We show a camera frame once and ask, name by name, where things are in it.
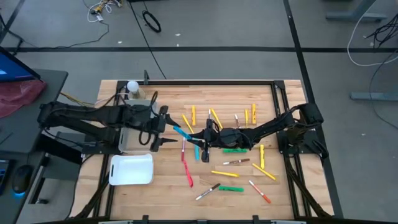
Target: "black desk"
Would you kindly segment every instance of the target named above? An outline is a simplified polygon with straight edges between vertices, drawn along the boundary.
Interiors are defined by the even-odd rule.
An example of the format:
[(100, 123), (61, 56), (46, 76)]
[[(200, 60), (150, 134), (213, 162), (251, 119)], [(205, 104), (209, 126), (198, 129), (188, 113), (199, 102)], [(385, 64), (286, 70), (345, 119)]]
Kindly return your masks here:
[[(3, 194), (0, 196), (0, 222), (2, 224), (15, 223), (23, 208), (25, 200), (32, 187), (35, 176), (44, 159), (45, 152), (36, 151), (36, 143), (42, 132), (37, 122), (39, 115), (39, 106), (42, 103), (49, 103), (58, 98), (59, 93), (67, 79), (68, 73), (53, 70), (36, 70), (36, 72), (47, 83), (46, 89), (40, 94), (39, 98), (34, 103), (28, 106), (23, 106), (21, 109), (12, 115), (0, 118), (0, 127), (4, 132), (12, 131), (14, 134), (9, 137), (0, 146), (0, 159), (14, 159), (14, 164), (11, 167), (9, 179), (6, 183)], [(16, 197), (11, 189), (11, 179), (15, 174), (16, 168), (27, 163), (26, 153), (10, 152), (5, 153), (4, 150), (25, 151), (29, 153), (29, 164), (34, 167), (34, 172), (30, 180), (30, 185), (23, 197)]]

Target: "white cable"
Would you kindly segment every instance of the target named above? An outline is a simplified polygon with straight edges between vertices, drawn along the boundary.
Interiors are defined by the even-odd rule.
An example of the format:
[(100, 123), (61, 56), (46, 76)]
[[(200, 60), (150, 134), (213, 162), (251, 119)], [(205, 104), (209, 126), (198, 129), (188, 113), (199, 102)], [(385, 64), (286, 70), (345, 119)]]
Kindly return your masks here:
[(88, 21), (88, 22), (98, 22), (98, 19), (96, 19), (96, 20), (94, 20), (94, 21), (91, 21), (91, 20), (90, 20), (90, 12), (91, 12), (91, 9), (92, 9), (92, 8), (94, 8), (95, 6), (97, 6), (97, 5), (101, 4), (101, 3), (102, 3), (102, 1), (99, 2), (99, 3), (97, 3), (97, 4), (95, 4), (95, 5), (93, 5), (93, 6), (91, 6), (91, 7), (88, 9), (88, 12), (87, 12), (87, 21)]
[[(369, 67), (369, 66), (375, 66), (375, 65), (381, 65), (381, 64), (382, 64), (382, 62), (380, 62), (380, 63), (372, 63), (372, 64), (368, 64), (368, 65), (360, 64), (360, 63), (355, 62), (355, 61), (353, 60), (353, 58), (351, 57), (351, 54), (349, 54), (349, 46), (351, 45), (351, 41), (353, 41), (353, 37), (354, 37), (354, 34), (355, 34), (355, 30), (356, 30), (356, 28), (358, 27), (358, 24), (361, 22), (362, 18), (365, 16), (366, 13), (368, 13), (368, 11), (370, 10), (370, 8), (372, 8), (373, 5), (374, 5), (374, 3), (373, 3), (373, 4), (369, 7), (369, 9), (366, 10), (366, 12), (359, 18), (358, 22), (356, 23), (356, 25), (355, 25), (355, 27), (354, 27), (353, 33), (351, 34), (351, 38), (350, 38), (349, 41), (348, 41), (348, 45), (347, 45), (348, 57), (349, 57), (349, 59), (350, 59), (354, 64), (356, 64), (357, 66)], [(387, 63), (393, 62), (393, 61), (395, 61), (395, 60), (397, 60), (397, 59), (398, 59), (398, 56), (397, 56), (396, 58), (393, 58), (393, 59), (391, 59), (391, 60), (389, 60), (389, 61), (386, 61), (386, 62), (384, 62), (384, 63), (387, 64)]]
[[(94, 8), (95, 6), (98, 6), (98, 5), (102, 4), (103, 2), (104, 2), (104, 0), (101, 0), (99, 3), (97, 3), (97, 4), (93, 5), (93, 6), (91, 6), (91, 7), (88, 9), (88, 12), (87, 12), (87, 21), (88, 21), (88, 22), (98, 22), (98, 21), (99, 21), (99, 19), (96, 19), (96, 20), (94, 20), (94, 21), (91, 21), (91, 20), (90, 20), (91, 9)], [(105, 7), (105, 9), (106, 9), (106, 11), (107, 11), (108, 13), (112, 13), (112, 7), (111, 7), (111, 5), (116, 5), (116, 4), (113, 3), (113, 2), (108, 1), (108, 2), (104, 5), (104, 7)]]

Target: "computer mouse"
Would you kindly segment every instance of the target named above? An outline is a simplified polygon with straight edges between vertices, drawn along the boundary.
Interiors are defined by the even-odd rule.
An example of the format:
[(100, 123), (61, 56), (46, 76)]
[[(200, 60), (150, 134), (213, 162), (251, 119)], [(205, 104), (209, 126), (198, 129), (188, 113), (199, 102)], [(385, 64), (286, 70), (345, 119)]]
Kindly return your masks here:
[(21, 194), (27, 190), (32, 173), (33, 168), (30, 165), (23, 165), (17, 168), (12, 177), (12, 189), (15, 193)]

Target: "green clothespin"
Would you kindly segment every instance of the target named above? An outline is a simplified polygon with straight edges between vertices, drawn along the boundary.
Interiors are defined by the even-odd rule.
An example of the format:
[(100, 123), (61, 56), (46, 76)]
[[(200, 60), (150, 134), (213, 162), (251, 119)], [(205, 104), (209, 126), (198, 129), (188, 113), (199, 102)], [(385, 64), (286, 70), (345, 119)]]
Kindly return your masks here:
[(244, 153), (247, 149), (223, 149), (223, 153)]
[(242, 187), (219, 186), (218, 190), (230, 190), (230, 191), (243, 192), (243, 188)]

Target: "computer monitor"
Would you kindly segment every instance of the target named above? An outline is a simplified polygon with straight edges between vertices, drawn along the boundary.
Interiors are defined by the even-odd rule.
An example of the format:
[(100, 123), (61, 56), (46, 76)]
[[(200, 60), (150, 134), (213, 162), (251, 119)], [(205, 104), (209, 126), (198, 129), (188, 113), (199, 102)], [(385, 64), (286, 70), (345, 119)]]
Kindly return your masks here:
[(40, 75), (0, 47), (0, 83), (33, 79), (40, 79)]

